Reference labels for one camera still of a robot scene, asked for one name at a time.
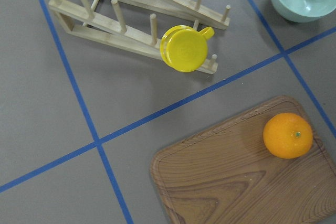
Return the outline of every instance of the gray table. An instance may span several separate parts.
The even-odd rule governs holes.
[[[169,223],[154,154],[277,95],[302,104],[336,161],[336,12],[294,24],[270,0],[203,0],[232,6],[210,75],[68,35],[48,1],[0,0],[1,223]],[[121,7],[150,33],[150,11]],[[180,24],[158,14],[159,37]]]

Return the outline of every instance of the drying rack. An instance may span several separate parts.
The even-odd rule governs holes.
[[[156,15],[150,15],[151,34],[146,34],[125,23],[119,2],[193,21],[196,30],[199,24],[226,29],[230,22],[230,5],[226,5],[224,13],[220,14],[203,6],[202,0],[111,0],[117,20],[96,12],[99,0],[93,0],[92,4],[88,0],[80,1],[82,5],[69,0],[50,0],[48,3],[65,32],[158,60],[162,58]],[[75,24],[75,20],[82,22],[82,25]],[[218,66],[216,58],[216,55],[212,55],[197,70],[215,73]]]

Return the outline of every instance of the yellow handle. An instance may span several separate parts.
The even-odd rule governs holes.
[[[214,36],[215,31],[211,26],[205,27],[201,31],[199,31],[199,34],[201,34],[206,40],[210,39],[212,36]]]

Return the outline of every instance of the orange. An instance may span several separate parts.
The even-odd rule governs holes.
[[[296,158],[307,153],[313,143],[309,123],[294,113],[280,113],[265,125],[262,134],[266,148],[281,158]]]

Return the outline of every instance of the yellow mug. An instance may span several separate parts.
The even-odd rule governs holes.
[[[205,61],[208,52],[206,41],[214,34],[212,27],[196,31],[189,26],[174,26],[161,39],[161,57],[177,71],[194,71]]]

